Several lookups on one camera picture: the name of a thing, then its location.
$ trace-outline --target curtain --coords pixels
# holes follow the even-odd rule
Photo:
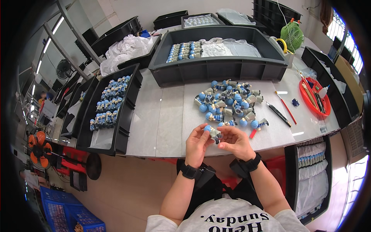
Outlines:
[[[322,27],[322,32],[325,34],[327,34],[328,27],[330,26],[332,22],[333,14],[334,14],[334,10],[332,9],[331,5],[326,0],[322,0],[319,18],[322,24],[324,25]]]

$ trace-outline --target glue bottle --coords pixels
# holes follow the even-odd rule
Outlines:
[[[328,87],[329,87],[329,86],[330,86],[330,85],[328,85],[327,87],[322,88],[322,89],[318,92],[320,98],[324,98],[324,97],[326,96],[326,94],[327,94],[327,90],[328,90]]]

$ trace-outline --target human hand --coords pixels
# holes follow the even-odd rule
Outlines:
[[[247,134],[236,127],[218,127],[223,137],[218,148],[232,152],[237,158],[248,161],[254,159],[256,154],[250,146]]]
[[[207,123],[197,126],[185,143],[185,164],[199,168],[204,160],[206,148],[214,142],[210,139],[210,132],[204,131]]]

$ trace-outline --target green fan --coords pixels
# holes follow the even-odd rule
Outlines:
[[[294,53],[304,42],[304,34],[299,28],[299,22],[300,20],[296,22],[294,18],[292,18],[291,21],[281,29],[281,39],[286,42],[287,49]]]

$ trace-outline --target black utility knife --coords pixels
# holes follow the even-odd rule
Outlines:
[[[285,118],[279,111],[276,109],[271,103],[267,102],[268,107],[273,110],[289,127],[291,127],[291,123]]]

